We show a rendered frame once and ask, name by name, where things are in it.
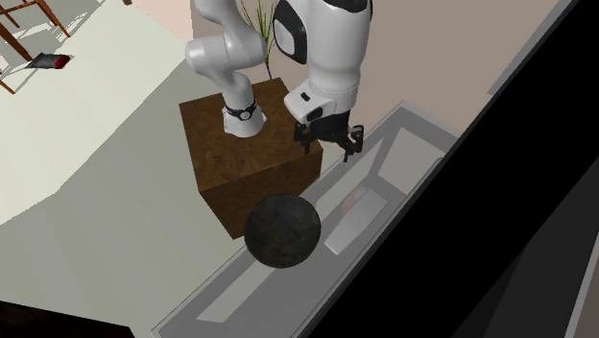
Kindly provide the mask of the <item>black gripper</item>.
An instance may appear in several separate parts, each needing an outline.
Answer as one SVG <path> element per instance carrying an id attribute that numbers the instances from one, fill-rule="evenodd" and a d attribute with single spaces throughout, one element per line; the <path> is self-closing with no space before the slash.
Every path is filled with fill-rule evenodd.
<path id="1" fill-rule="evenodd" d="M 350 156 L 362 152 L 364 143 L 364 126 L 355 125 L 349 128 L 349 115 L 349 110 L 331 114 L 311 122 L 309 127 L 297 122 L 293 138 L 303 148 L 306 155 L 310 153 L 312 138 L 332 143 L 344 143 L 344 162 L 347 162 Z"/>

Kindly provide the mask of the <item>white flat rectangular slab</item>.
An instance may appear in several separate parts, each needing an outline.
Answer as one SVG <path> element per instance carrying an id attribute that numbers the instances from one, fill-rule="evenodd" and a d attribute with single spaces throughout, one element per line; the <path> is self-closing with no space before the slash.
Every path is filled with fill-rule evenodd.
<path id="1" fill-rule="evenodd" d="M 341 254 L 385 208 L 388 201 L 373 189 L 364 190 L 343 215 L 338 225 L 324 241 L 334 253 Z"/>

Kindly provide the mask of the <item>brown wooden robot stand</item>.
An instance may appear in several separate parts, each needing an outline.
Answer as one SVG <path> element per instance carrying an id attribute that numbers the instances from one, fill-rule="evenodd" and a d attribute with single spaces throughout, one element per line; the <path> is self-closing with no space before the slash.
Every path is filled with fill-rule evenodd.
<path id="1" fill-rule="evenodd" d="M 267 121 L 249 138 L 224 131 L 220 94 L 180 104 L 198 191 L 233 239 L 244 235 L 249 213 L 259 202 L 274 194 L 300 195 L 323 166 L 319 142 L 305 152 L 293 138 L 296 120 L 283 104 L 284 82 L 275 78 L 252 89 Z"/>

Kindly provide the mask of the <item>dark round ball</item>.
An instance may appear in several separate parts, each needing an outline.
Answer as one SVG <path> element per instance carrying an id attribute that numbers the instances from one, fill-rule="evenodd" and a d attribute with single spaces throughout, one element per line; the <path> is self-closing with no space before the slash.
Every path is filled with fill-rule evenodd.
<path id="1" fill-rule="evenodd" d="M 322 235 L 317 209 L 301 196 L 271 195 L 250 212 L 244 229 L 247 250 L 260 263 L 287 269 L 301 264 Z"/>

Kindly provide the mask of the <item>green potted plant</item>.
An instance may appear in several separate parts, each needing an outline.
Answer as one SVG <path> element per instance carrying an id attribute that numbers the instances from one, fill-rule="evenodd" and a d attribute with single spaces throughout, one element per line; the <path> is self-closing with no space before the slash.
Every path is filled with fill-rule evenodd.
<path id="1" fill-rule="evenodd" d="M 239 2 L 241 4 L 241 8 L 242 8 L 241 13 L 242 13 L 243 17 L 245 18 L 247 23 L 253 29 L 255 29 L 258 33 L 260 33 L 262 35 L 262 37 L 265 41 L 265 44 L 267 47 L 267 52 L 266 52 L 264 64 L 265 64 L 265 68 L 267 70 L 269 79 L 271 80 L 273 78 L 273 75 L 272 75 L 271 66 L 270 66 L 270 55 L 271 55 L 272 48 L 275 44 L 273 17 L 274 17 L 274 11 L 275 11 L 275 7 L 276 7 L 276 1 L 274 1 L 268 9 L 266 9 L 262 5 L 262 0 L 257 0 L 257 8 L 255 9 L 255 13 L 256 13 L 255 21 L 252 20 L 245 1 L 239 0 Z"/>

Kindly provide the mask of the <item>grey glass-top table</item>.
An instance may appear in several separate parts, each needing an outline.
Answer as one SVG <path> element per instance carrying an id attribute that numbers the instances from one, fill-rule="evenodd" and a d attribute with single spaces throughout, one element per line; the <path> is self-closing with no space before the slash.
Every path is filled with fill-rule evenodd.
<path id="1" fill-rule="evenodd" d="M 275 269 L 241 248 L 153 328 L 153 338 L 300 338 L 459 136 L 400 102 L 367 133 L 362 153 L 338 158 L 302 193 L 322 220 L 319 244 L 305 261 Z M 324 241 L 367 189 L 388 203 L 337 255 Z"/>

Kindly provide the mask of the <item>grey and red dustpan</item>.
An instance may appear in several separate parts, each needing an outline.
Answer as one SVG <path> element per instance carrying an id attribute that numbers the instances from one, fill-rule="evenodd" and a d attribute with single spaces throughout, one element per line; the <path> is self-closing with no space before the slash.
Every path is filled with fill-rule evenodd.
<path id="1" fill-rule="evenodd" d="M 71 61 L 71 57 L 62 54 L 40 53 L 27 65 L 31 69 L 63 69 Z"/>

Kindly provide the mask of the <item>brown wooden chair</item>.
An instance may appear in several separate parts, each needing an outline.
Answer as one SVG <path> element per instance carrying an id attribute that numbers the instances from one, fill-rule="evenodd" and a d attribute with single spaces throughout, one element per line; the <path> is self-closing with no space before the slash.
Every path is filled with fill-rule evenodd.
<path id="1" fill-rule="evenodd" d="M 58 26 L 67 37 L 70 37 L 70 34 L 58 20 L 45 0 L 22 0 L 21 4 L 10 8 L 4 8 L 0 4 L 0 17 L 6 17 L 13 26 L 19 28 L 19 24 L 12 18 L 11 12 L 16 12 L 31 6 L 39 7 L 55 26 Z M 26 61 L 32 61 L 34 59 L 2 22 L 0 22 L 0 37 L 2 37 L 22 59 Z"/>

